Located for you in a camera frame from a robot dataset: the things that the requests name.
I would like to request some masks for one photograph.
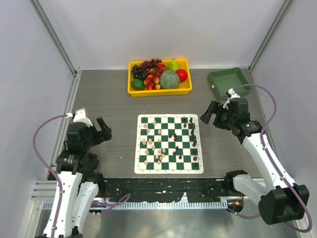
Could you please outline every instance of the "gray wooden tabletop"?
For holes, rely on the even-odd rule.
[[[193,90],[188,95],[132,98],[127,93],[127,70],[83,71],[74,110],[86,108],[89,118],[103,117],[112,129],[112,140],[95,146],[98,171],[104,177],[207,177],[221,178],[229,171],[245,170],[253,178],[262,177],[251,156],[230,131],[199,122],[204,173],[200,175],[137,175],[134,173],[137,117],[140,114],[197,114],[200,117],[216,100],[207,82],[208,72],[219,69],[190,70]],[[247,80],[253,79],[243,69]],[[246,97],[251,119],[264,125],[255,89]]]

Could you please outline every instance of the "checkerboard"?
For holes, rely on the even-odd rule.
[[[191,130],[194,129],[194,138],[191,139]],[[165,149],[164,158],[158,164],[156,155],[161,156],[159,149]],[[137,127],[137,141],[135,150],[134,172],[137,174],[201,174],[204,171],[202,148],[200,142],[198,116],[185,115],[139,115]]]

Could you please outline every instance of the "white wall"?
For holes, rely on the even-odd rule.
[[[32,136],[46,119],[63,113],[72,75],[31,3],[0,2],[0,237],[24,237],[31,194],[45,168]],[[48,161],[58,123],[37,140]]]
[[[119,69],[153,57],[249,66],[283,0],[49,2],[81,69]]]
[[[294,1],[254,70],[270,89],[277,114],[270,125],[278,157],[298,184],[310,191],[309,210],[317,234],[317,2]],[[267,117],[272,102],[261,92]]]

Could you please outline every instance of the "green pear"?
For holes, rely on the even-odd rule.
[[[174,72],[176,72],[177,70],[179,70],[179,65],[178,63],[176,63],[175,59],[173,59],[170,63],[169,63],[169,66],[168,66],[168,69],[169,70],[172,70]]]

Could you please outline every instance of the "yellow plastic tray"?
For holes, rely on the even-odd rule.
[[[168,68],[169,63],[172,60],[162,60],[162,63],[165,64],[165,67]],[[132,97],[148,97],[148,96],[164,96],[164,95],[183,95],[188,94],[192,89],[192,79],[190,77],[188,61],[186,59],[175,59],[175,61],[179,64],[180,68],[186,70],[188,74],[188,78],[185,82],[179,84],[179,86],[175,89],[159,89],[159,90],[135,90],[131,86],[131,82],[133,80],[133,76],[131,73],[133,65],[141,65],[142,61],[138,62],[130,62],[129,63],[129,76],[128,76],[128,93]]]

